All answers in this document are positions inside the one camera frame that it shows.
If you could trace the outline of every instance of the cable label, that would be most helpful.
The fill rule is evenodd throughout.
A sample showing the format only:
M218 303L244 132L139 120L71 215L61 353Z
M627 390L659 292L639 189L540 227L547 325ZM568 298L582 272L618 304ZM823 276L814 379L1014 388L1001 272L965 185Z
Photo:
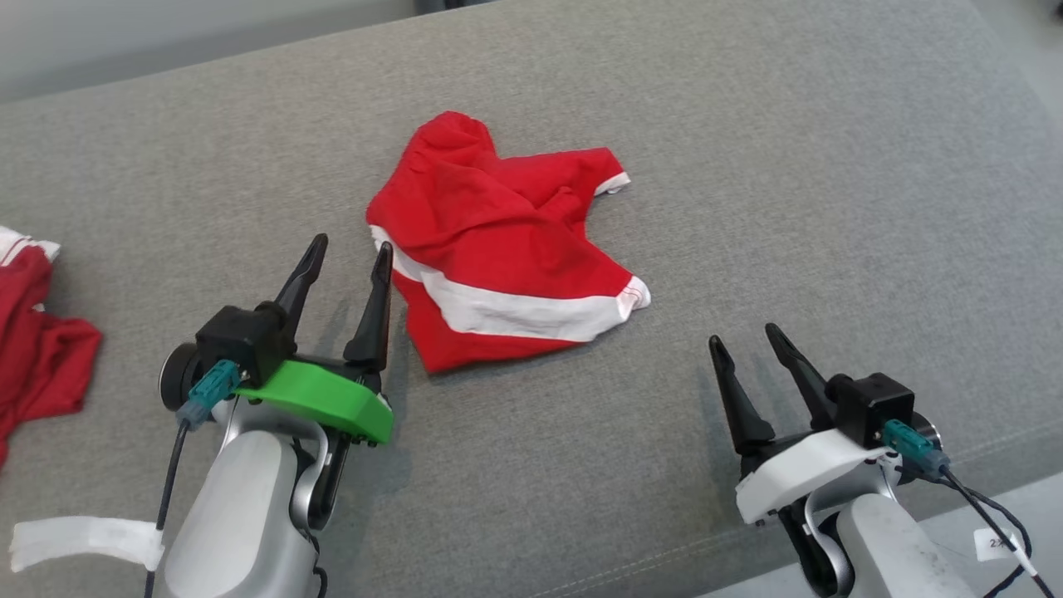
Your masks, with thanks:
M1008 540L1011 541L1013 546L1022 547L1022 544L1015 537L1015 532L1008 528L1000 528L1000 530L1008 534ZM1011 559L1012 557L1011 550L1008 550L1008 545L990 528L975 530L975 552L978 554L979 563L996 561L997 559Z

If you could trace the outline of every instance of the white tape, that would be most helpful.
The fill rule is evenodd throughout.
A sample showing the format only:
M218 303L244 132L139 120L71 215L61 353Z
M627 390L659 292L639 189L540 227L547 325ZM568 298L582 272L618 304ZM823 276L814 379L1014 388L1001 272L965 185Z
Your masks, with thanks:
M72 554L107 554L154 571L166 549L163 532L151 522L55 517L16 524L9 550L11 570L18 573L41 561Z
M1033 563L1030 562L1030 558L1026 556L1026 552L1023 552L1022 548L1018 548L1017 544L1015 545L1015 558L1018 559L1018 563L1023 565L1026 573L1030 574L1030 577L1036 577L1037 569L1033 568Z

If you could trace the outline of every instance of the floor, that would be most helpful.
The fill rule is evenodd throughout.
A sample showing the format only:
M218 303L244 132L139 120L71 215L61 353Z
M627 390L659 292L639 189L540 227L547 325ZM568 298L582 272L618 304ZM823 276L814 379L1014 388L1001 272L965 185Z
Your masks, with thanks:
M1063 592L1063 516L1059 496L1063 474L1005 493L996 500L1010 510L1030 532L1033 566L1054 592ZM927 535L941 547L956 571L978 596L997 584L1015 567L1014 559L979 563L975 559L974 530L985 527L971 508L944 513L923 522ZM1003 598L1036 598L1040 591L1028 576L1015 580ZM815 598L797 564L737 583L701 598Z

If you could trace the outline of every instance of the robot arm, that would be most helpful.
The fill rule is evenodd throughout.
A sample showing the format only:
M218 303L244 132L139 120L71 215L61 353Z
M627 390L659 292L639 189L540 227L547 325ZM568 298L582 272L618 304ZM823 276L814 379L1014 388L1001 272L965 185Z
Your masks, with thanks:
M941 448L937 431L913 410L912 392L881 374L825 382L779 327L769 324L765 331L812 421L808 432L776 440L739 383L723 342L709 340L741 456L736 492L743 520L762 525L763 517L777 516L809 585L823 598L974 596L893 492L911 479L898 473L904 458L882 443L882 425L899 421Z
M317 567L314 534L332 516L351 444L387 443L393 420L381 383L389 243L377 254L372 291L343 360L296 353L303 305L326 246L325 235L315 237L275 302L254 311L223 308L196 344L178 347L163 369L159 394L179 413L216 364L234 362L241 375L229 400L210 411L226 426L224 440L164 560L164 596L304 598L315 574L324 595L327 578ZM307 441L313 452L303 449Z

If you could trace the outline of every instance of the gray couch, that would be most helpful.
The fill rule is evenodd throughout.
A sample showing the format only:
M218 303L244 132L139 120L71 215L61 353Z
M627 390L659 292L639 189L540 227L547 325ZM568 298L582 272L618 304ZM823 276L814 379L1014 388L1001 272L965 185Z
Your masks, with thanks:
M1063 152L965 0L525 0L0 106L0 222L64 243L49 309L105 335L84 412L13 438L3 534L153 519L163 360L271 296L319 230L299 341L338 354L366 204L443 109L507 155L611 148L634 183L589 235L654 304L586 347L428 377L398 301L394 442L352 455L331 596L689 597L792 561L777 524L739 520L706 349L721 335L776 430L802 430L769 321L828 376L914 389L986 494L1063 469ZM171 534L218 435L187 444ZM141 584L102 557L0 571L13 597Z

